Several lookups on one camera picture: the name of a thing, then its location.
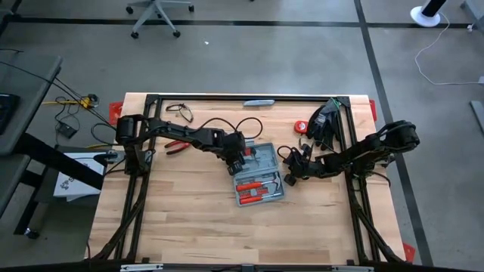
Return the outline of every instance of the red tape measure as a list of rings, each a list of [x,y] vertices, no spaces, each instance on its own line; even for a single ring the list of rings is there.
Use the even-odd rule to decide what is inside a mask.
[[[294,131],[300,134],[306,133],[308,131],[308,123],[306,121],[296,121]]]

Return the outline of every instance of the wooden tabletop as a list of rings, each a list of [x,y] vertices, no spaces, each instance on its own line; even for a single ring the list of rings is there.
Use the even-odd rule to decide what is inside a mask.
[[[145,97],[143,93],[126,94],[123,115],[142,113]],[[360,141],[375,132],[371,108],[367,96],[355,95],[350,99]],[[188,125],[178,113],[164,111],[167,105],[177,102],[163,102],[162,119]],[[294,122],[308,120],[320,106],[307,102],[276,102],[260,108],[244,108],[240,101],[184,100],[183,103],[194,114],[190,124],[194,128],[216,116],[234,124],[255,116],[264,124],[256,144],[272,142],[276,148],[297,147],[299,135],[293,131]],[[346,116],[342,114],[348,134]],[[207,127],[231,130],[218,121]],[[259,125],[247,122],[239,130],[250,137],[258,132]],[[150,262],[161,263],[345,264],[348,259],[358,259],[343,175],[299,180],[294,187],[285,187],[283,200],[239,208],[232,177],[222,160],[193,147],[167,156],[163,145],[169,141],[157,138],[138,260],[149,257]],[[336,141],[334,146],[339,151]],[[281,159],[279,169],[283,175],[287,173]],[[393,251],[404,258],[388,183],[377,176],[367,180],[375,227]],[[101,250],[119,226],[128,181],[129,177],[122,172],[105,178],[89,238],[92,254]],[[370,257],[368,235],[361,228]],[[124,254],[128,252],[130,239],[129,232]]]

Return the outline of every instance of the desk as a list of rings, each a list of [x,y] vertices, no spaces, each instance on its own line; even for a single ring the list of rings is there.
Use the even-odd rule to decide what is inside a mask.
[[[101,187],[102,175],[26,133],[51,83],[61,70],[62,58],[0,51],[0,61],[0,92],[20,97],[17,109],[4,133],[0,135],[0,217],[19,182],[34,187],[34,193],[14,231],[14,234],[24,234],[36,209],[37,202],[34,198],[42,183],[42,177],[25,171],[30,159],[95,187]]]
[[[123,115],[142,113],[145,98],[146,94],[126,94]],[[375,132],[371,108],[367,96],[350,99],[360,141]],[[163,109],[175,102],[165,100]],[[245,117],[258,117],[264,131],[255,142],[270,141],[276,148],[285,144],[296,147],[299,136],[293,132],[294,122],[307,120],[320,106],[276,102],[271,107],[244,108],[240,101],[183,102],[194,114],[190,124],[194,128],[215,116],[234,124]],[[187,124],[176,113],[163,111],[162,119]],[[343,120],[347,129],[345,116]],[[222,122],[210,126],[230,131]],[[249,137],[257,133],[259,126],[247,122],[240,130]],[[224,162],[194,148],[168,157],[163,145],[169,141],[157,138],[138,261],[143,257],[149,257],[151,263],[165,264],[345,264],[348,259],[357,260],[343,175],[298,181],[294,187],[286,186],[286,196],[281,201],[239,208]],[[287,171],[281,161],[280,170],[283,174]],[[367,180],[374,224],[394,252],[404,258],[388,184],[376,176]],[[128,182],[129,177],[123,173],[111,174],[104,180],[89,238],[93,255],[119,226]],[[362,233],[367,255],[371,256],[368,235],[365,230]],[[129,250],[129,241],[130,232],[124,254]]]

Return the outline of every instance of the chair base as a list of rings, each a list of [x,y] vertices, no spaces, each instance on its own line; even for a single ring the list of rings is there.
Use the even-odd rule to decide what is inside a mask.
[[[139,38],[138,30],[139,28],[143,25],[144,22],[146,22],[151,15],[156,14],[158,18],[164,19],[165,22],[168,24],[168,26],[172,29],[173,35],[178,38],[181,33],[173,26],[172,21],[166,16],[165,11],[163,10],[162,3],[170,3],[170,4],[182,4],[182,5],[188,5],[188,11],[194,12],[195,7],[191,4],[191,2],[186,2],[186,1],[162,1],[162,0],[145,0],[145,1],[140,1],[140,2],[134,2],[128,4],[126,7],[126,12],[128,14],[133,14],[133,8],[132,7],[140,7],[140,8],[146,8],[141,15],[141,17],[138,19],[136,24],[133,26],[131,37],[134,39]]]

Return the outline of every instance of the red handle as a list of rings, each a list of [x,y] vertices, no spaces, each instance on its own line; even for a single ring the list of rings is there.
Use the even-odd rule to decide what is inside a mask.
[[[244,190],[256,189],[262,186],[262,182],[253,182],[251,184],[237,185],[235,190],[241,192]]]
[[[240,200],[240,204],[249,204],[249,203],[252,203],[252,202],[257,202],[257,201],[261,201],[262,200],[262,196],[252,196],[252,197],[247,197],[245,199],[241,199]]]

